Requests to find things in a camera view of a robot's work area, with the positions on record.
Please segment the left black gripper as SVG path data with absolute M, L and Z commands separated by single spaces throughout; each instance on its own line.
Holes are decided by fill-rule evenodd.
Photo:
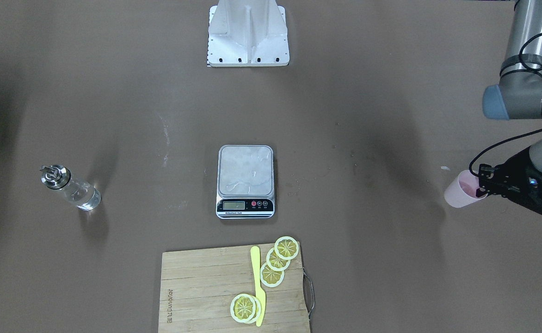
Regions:
M 478 180 L 477 197 L 499 195 L 542 215 L 542 171 L 532 161 L 530 148 L 502 165 L 480 164 Z

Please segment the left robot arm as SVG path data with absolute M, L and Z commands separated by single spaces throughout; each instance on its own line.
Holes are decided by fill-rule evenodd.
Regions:
M 517 0 L 499 83 L 482 98 L 489 119 L 542 119 L 542 0 Z M 480 192 L 500 195 L 542 215 L 542 139 L 503 164 L 471 173 Z

